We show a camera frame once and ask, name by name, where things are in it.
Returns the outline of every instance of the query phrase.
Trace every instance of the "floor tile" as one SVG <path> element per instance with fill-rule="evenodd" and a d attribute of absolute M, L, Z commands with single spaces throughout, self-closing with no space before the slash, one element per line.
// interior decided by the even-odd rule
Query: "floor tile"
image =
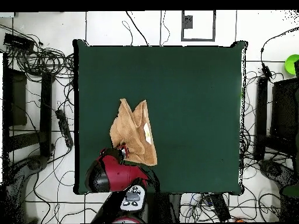
<path fill-rule="evenodd" d="M 85 223 L 91 223 L 103 204 L 85 204 Z"/>
<path fill-rule="evenodd" d="M 270 38 L 297 27 L 296 10 L 238 10 L 237 40 L 248 41 L 247 60 L 260 61 L 260 49 Z M 270 40 L 263 52 L 264 61 L 285 61 L 297 54 L 299 31 Z"/>
<path fill-rule="evenodd" d="M 47 214 L 48 209 L 49 206 L 43 202 L 26 202 L 28 218 L 38 218 L 38 223 L 41 223 L 46 215 L 43 224 L 59 224 L 59 222 L 61 224 L 84 223 L 84 204 L 50 203 L 50 211 Z"/>
<path fill-rule="evenodd" d="M 86 202 L 104 203 L 110 194 L 110 192 L 89 193 L 86 195 Z"/>
<path fill-rule="evenodd" d="M 215 42 L 181 41 L 182 11 L 162 11 L 161 43 L 164 46 L 224 46 L 229 47 L 235 41 L 235 10 L 217 10 Z"/>
<path fill-rule="evenodd" d="M 55 149 L 55 158 L 65 155 L 68 148 L 65 145 L 64 138 L 61 134 L 54 132 L 53 143 L 57 140 Z M 39 181 L 36 186 L 36 193 L 48 201 L 66 201 L 66 202 L 83 202 L 83 195 L 76 195 L 73 192 L 74 170 L 75 170 L 75 148 L 64 158 L 58 159 L 40 172 Z M 26 199 L 34 201 L 37 199 L 33 192 L 37 176 L 34 175 L 28 182 L 26 189 Z"/>
<path fill-rule="evenodd" d="M 128 14 L 148 44 L 158 46 L 160 11 L 128 11 Z M 90 46 L 129 46 L 132 38 L 128 29 L 132 32 L 133 46 L 147 45 L 125 11 L 89 11 L 87 20 L 86 37 Z"/>

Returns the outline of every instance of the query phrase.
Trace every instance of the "black cord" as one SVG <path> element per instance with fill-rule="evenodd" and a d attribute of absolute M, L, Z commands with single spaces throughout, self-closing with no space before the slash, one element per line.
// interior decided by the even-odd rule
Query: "black cord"
<path fill-rule="evenodd" d="M 130 44 L 130 46 L 131 46 L 131 45 L 133 44 L 133 35 L 132 35 L 132 32 L 131 32 L 130 26 L 129 26 L 129 24 L 128 24 L 125 20 L 123 20 L 121 23 L 123 24 L 123 26 L 124 26 L 124 27 L 130 32 L 130 34 L 131 34 L 131 44 Z"/>
<path fill-rule="evenodd" d="M 280 198 L 279 198 L 277 195 L 273 194 L 273 193 L 265 193 L 265 194 L 263 194 L 263 195 L 261 195 L 261 196 L 259 197 L 259 200 L 258 200 L 259 212 L 260 212 L 260 216 L 262 217 L 262 219 L 263 219 L 264 222 L 267 222 L 267 221 L 266 221 L 266 219 L 263 217 L 263 213 L 262 213 L 262 212 L 264 212 L 264 213 L 267 213 L 267 212 L 265 212 L 265 211 L 262 210 L 262 205 L 264 205 L 264 204 L 262 204 L 262 203 L 260 202 L 260 200 L 261 200 L 264 196 L 267 196 L 267 195 L 271 195 L 272 197 L 276 197 L 276 198 L 280 201 Z M 275 215 L 279 218 L 280 212 L 278 211 L 278 208 L 276 208 L 275 206 L 271 205 L 270 208 L 268 208 L 268 207 L 263 207 L 263 208 L 268 209 L 271 213 L 275 214 Z"/>
<path fill-rule="evenodd" d="M 166 28 L 166 29 L 167 29 L 167 31 L 168 31 L 168 37 L 167 37 L 167 40 L 166 40 L 166 41 L 164 41 L 162 45 L 164 45 L 166 42 L 168 42 L 168 40 L 169 40 L 169 37 L 171 36 L 171 33 L 170 33 L 169 29 L 168 29 L 168 28 L 165 26 L 165 23 L 164 23 L 164 20 L 165 20 L 165 15 L 166 15 L 166 11 L 164 12 L 164 17 L 163 17 L 162 24 L 163 24 L 164 28 Z"/>
<path fill-rule="evenodd" d="M 45 220 L 45 218 L 47 217 L 47 215 L 49 214 L 49 212 L 50 212 L 50 209 L 51 209 L 51 205 L 46 201 L 46 200 L 44 200 L 43 198 L 41 198 L 39 195 L 37 195 L 37 193 L 36 193 L 36 184 L 37 184 L 37 182 L 38 182 L 38 180 L 39 180 L 39 177 L 40 177 L 40 175 L 39 175 L 39 173 L 37 173 L 37 178 L 36 178 L 36 181 L 35 181 L 35 184 L 34 184 L 34 186 L 33 186 L 33 191 L 34 191 L 34 194 L 35 194 L 35 196 L 38 198 L 38 199 L 40 199 L 40 200 L 42 200 L 42 201 L 44 201 L 48 206 L 49 206 L 49 209 L 48 209 L 48 212 L 45 214 L 45 216 L 44 216 L 44 218 L 43 218 L 43 220 L 41 220 L 41 222 L 40 222 L 40 224 L 43 224 L 43 222 L 44 222 L 44 220 Z"/>
<path fill-rule="evenodd" d="M 268 41 L 273 40 L 273 39 L 275 39 L 275 38 L 277 38 L 277 37 L 280 37 L 280 36 L 282 36 L 282 35 L 285 35 L 286 33 L 293 32 L 293 31 L 297 31 L 298 29 L 299 29 L 299 27 L 295 27 L 295 28 L 293 28 L 293 29 L 289 29 L 289 30 L 284 31 L 283 33 L 281 33 L 281 34 L 279 34 L 279 35 L 276 35 L 276 36 L 274 36 L 274 37 L 268 39 L 268 40 L 264 43 L 262 49 L 260 49 L 260 61 L 261 61 L 261 63 L 263 64 L 262 55 L 263 55 L 263 52 L 264 52 L 264 49 L 265 49 L 265 45 L 268 43 Z"/>
<path fill-rule="evenodd" d="M 126 11 L 126 14 L 127 14 L 127 16 L 130 18 L 130 20 L 132 21 L 134 27 L 137 29 L 137 31 L 138 31 L 138 32 L 141 34 L 141 36 L 143 37 L 143 39 L 144 39 L 144 41 L 146 42 L 147 46 L 149 46 L 148 43 L 147 43 L 147 40 L 146 40 L 145 37 L 144 37 L 144 35 L 140 32 L 140 30 L 138 29 L 138 27 L 135 25 L 134 21 L 132 20 L 132 17 L 128 14 L 127 11 Z"/>

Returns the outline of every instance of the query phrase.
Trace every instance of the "black device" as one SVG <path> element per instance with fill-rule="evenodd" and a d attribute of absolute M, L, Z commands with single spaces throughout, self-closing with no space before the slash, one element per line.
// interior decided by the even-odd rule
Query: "black device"
<path fill-rule="evenodd" d="M 74 142 L 72 140 L 71 132 L 69 131 L 68 121 L 65 116 L 65 113 L 62 110 L 55 111 L 56 117 L 59 120 L 58 125 L 59 129 L 64 137 L 65 144 L 68 148 L 72 148 L 74 145 Z"/>
<path fill-rule="evenodd" d="M 5 33 L 4 45 L 25 51 L 33 51 L 34 42 L 27 38 Z"/>
<path fill-rule="evenodd" d="M 28 134 L 9 136 L 9 123 L 11 122 L 11 109 L 13 97 L 10 86 L 13 75 L 8 68 L 8 56 L 4 54 L 3 74 L 3 148 L 2 170 L 3 183 L 0 185 L 0 221 L 1 223 L 27 223 L 24 201 L 26 185 L 31 175 L 39 173 L 47 166 L 47 161 L 53 151 L 51 143 L 51 117 L 52 117 L 52 82 L 51 73 L 44 73 L 41 77 L 40 130 Z M 33 144 L 40 144 L 40 154 L 25 158 L 11 164 L 9 152 Z"/>
<path fill-rule="evenodd" d="M 8 124 L 9 126 L 26 125 L 27 116 L 21 109 L 26 109 L 26 84 L 27 77 L 22 71 L 15 69 L 8 69 L 10 76 L 12 76 L 12 83 L 6 85 L 6 98 L 13 104 L 9 110 Z"/>
<path fill-rule="evenodd" d="M 267 78 L 258 80 L 253 158 L 263 160 L 265 147 L 295 156 L 297 153 L 295 137 L 298 132 L 299 78 L 274 83 L 270 135 L 266 134 L 267 83 Z"/>
<path fill-rule="evenodd" d="M 214 212 L 218 216 L 220 222 L 225 222 L 231 219 L 230 212 L 224 201 L 222 194 L 209 194 L 214 206 Z"/>

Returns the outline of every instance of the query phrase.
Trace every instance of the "black grout line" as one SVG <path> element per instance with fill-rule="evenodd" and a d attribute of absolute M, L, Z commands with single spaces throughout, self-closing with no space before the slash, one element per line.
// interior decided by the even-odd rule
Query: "black grout line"
<path fill-rule="evenodd" d="M 161 29 L 162 29 L 162 11 L 160 11 L 160 41 L 159 41 L 159 45 L 161 46 L 161 38 L 162 38 L 162 34 L 161 34 Z"/>
<path fill-rule="evenodd" d="M 15 131 L 35 131 L 33 129 L 14 129 Z"/>
<path fill-rule="evenodd" d="M 30 201 L 30 200 L 25 200 L 25 202 L 43 202 L 44 201 Z M 55 202 L 55 201 L 47 201 L 49 204 L 104 204 L 103 202 Z"/>
<path fill-rule="evenodd" d="M 260 60 L 242 60 L 242 62 L 260 62 Z M 285 61 L 263 61 L 263 62 L 285 62 Z"/>
<path fill-rule="evenodd" d="M 87 11 L 85 12 L 85 41 L 87 42 Z"/>
<path fill-rule="evenodd" d="M 237 21 L 238 21 L 238 10 L 236 10 L 235 42 L 237 41 Z"/>
<path fill-rule="evenodd" d="M 12 35 L 13 35 L 13 18 L 12 18 Z M 12 126 L 12 136 L 15 136 L 15 128 Z M 15 163 L 15 151 L 12 151 L 12 163 Z"/>
<path fill-rule="evenodd" d="M 44 201 L 29 201 L 29 200 L 25 200 L 25 202 L 31 202 L 31 203 L 44 203 Z M 64 201 L 59 201 L 59 202 L 55 202 L 55 201 L 47 201 L 49 204 L 104 204 L 103 202 L 64 202 Z M 229 206 L 229 208 L 235 208 L 235 209 L 239 209 L 239 208 L 249 208 L 249 209 L 258 209 L 259 207 L 254 207 L 254 206 Z"/>

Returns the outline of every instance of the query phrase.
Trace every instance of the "tangled wires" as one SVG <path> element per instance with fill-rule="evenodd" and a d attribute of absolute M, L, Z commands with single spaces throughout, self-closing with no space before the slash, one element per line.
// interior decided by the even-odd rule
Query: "tangled wires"
<path fill-rule="evenodd" d="M 65 56 L 62 51 L 42 48 L 43 43 L 33 34 L 25 35 L 1 24 L 0 28 L 12 32 L 14 36 L 24 37 L 34 42 L 34 48 L 31 51 L 20 50 L 11 46 L 8 46 L 6 51 L 1 50 L 8 53 L 8 57 L 11 59 L 9 67 L 12 67 L 14 60 L 16 60 L 20 70 L 25 72 L 28 80 L 33 82 L 40 82 L 41 80 L 33 79 L 32 76 L 41 76 L 45 72 L 50 72 L 56 78 L 72 78 L 73 54 Z"/>

